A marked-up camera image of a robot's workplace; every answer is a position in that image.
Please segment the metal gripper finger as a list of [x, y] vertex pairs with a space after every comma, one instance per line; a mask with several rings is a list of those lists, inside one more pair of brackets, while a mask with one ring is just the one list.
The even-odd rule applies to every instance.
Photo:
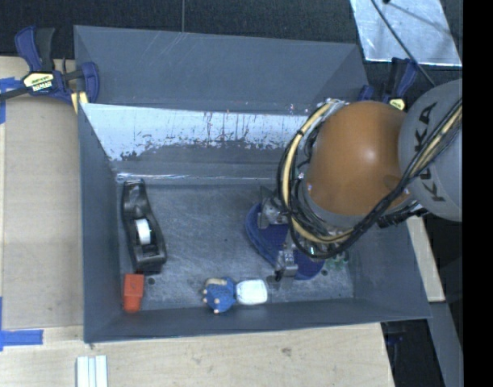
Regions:
[[275, 190], [265, 186], [260, 188], [261, 209], [257, 215], [257, 226], [266, 229], [270, 226], [281, 226], [288, 223], [286, 212], [282, 207], [282, 201]]
[[298, 269], [292, 250], [279, 251], [275, 261], [274, 272], [266, 278], [268, 288], [272, 291], [288, 290], [295, 281]]

